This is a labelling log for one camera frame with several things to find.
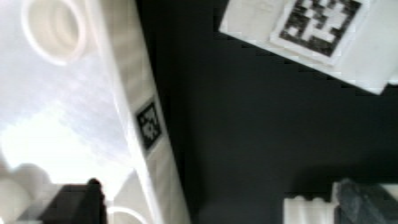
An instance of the black surface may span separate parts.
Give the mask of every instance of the black surface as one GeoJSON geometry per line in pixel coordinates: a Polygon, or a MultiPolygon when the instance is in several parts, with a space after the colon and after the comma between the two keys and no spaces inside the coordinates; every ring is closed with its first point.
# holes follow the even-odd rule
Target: black surface
{"type": "Polygon", "coordinates": [[[398,182],[398,89],[372,96],[221,35],[225,5],[140,1],[166,128],[193,223],[280,224],[284,197],[398,182]]]}

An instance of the white rim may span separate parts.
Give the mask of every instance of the white rim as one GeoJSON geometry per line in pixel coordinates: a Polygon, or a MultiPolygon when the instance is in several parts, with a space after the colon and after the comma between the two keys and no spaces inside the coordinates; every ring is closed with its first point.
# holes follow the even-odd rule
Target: white rim
{"type": "Polygon", "coordinates": [[[108,212],[108,215],[113,215],[115,213],[127,214],[140,221],[141,224],[147,224],[147,221],[140,213],[129,208],[113,206],[108,208],[106,212],[108,212]]]}
{"type": "MultiPolygon", "coordinates": [[[[53,22],[56,23],[56,21],[54,21],[56,18],[53,16],[54,12],[44,11],[42,13],[44,13],[44,16],[38,19],[42,20],[42,24],[47,25],[47,27],[51,29],[47,31],[51,33],[60,33],[61,30],[58,30],[58,29],[61,29],[61,27],[49,26],[49,25],[54,25],[53,22]]],[[[44,57],[44,59],[53,64],[65,65],[70,61],[74,61],[79,58],[79,56],[83,54],[83,51],[85,51],[85,45],[86,45],[86,24],[85,24],[81,9],[79,9],[76,3],[70,0],[26,0],[26,2],[22,4],[22,8],[21,8],[21,26],[22,26],[22,33],[24,33],[24,36],[26,36],[26,39],[28,39],[28,43],[29,43],[29,46],[31,46],[37,54],[44,57]],[[45,42],[45,40],[38,39],[37,33],[35,33],[37,30],[35,30],[35,28],[31,27],[31,24],[29,24],[33,4],[38,3],[40,1],[47,1],[47,3],[54,3],[54,1],[56,1],[58,3],[61,3],[61,5],[67,8],[65,10],[70,13],[72,20],[74,20],[76,35],[77,35],[76,43],[74,43],[74,46],[70,47],[70,49],[67,50],[67,53],[63,55],[54,55],[54,53],[53,53],[54,49],[47,49],[42,46],[42,43],[45,42]]]]}

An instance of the white cylinder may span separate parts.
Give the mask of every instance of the white cylinder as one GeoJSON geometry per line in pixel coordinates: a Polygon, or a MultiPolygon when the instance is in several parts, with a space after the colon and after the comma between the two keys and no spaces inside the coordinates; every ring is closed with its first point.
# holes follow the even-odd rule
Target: white cylinder
{"type": "Polygon", "coordinates": [[[0,223],[6,223],[15,221],[31,199],[19,184],[5,178],[0,179],[0,202],[0,223]]]}
{"type": "Polygon", "coordinates": [[[92,42],[85,0],[26,0],[21,26],[37,54],[65,65],[83,56],[92,42]]]}

